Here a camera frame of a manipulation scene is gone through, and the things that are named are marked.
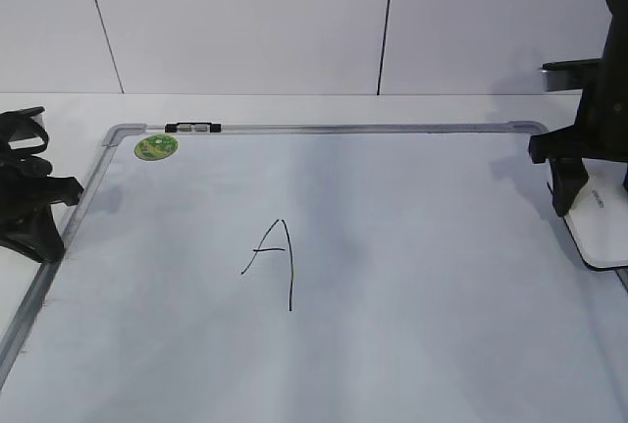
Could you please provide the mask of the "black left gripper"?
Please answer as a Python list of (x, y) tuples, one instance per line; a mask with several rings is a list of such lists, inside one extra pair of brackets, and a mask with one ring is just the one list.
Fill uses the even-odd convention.
[[(36, 262), (56, 262), (65, 253), (50, 206), (74, 206), (82, 196), (76, 178), (56, 178), (51, 173), (52, 164), (38, 156), (1, 154), (0, 243), (14, 251), (28, 251)], [(7, 233), (19, 229), (28, 216), (26, 237)]]

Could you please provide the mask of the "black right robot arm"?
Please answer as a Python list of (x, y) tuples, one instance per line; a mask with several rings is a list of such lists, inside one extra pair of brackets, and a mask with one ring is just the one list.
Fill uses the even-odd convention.
[(565, 216), (589, 180), (586, 159), (627, 162), (627, 0), (605, 0), (610, 23), (598, 59), (549, 62), (542, 69), (567, 76), (582, 90), (574, 123), (530, 137), (533, 163), (549, 163), (551, 203)]

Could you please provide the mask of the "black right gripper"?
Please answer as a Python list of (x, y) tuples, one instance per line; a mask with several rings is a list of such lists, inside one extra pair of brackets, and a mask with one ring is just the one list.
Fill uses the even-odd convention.
[(594, 146), (575, 126), (530, 137), (528, 153), (534, 164), (549, 160), (552, 207), (558, 217), (571, 209), (589, 181), (582, 159), (626, 163), (627, 153)]

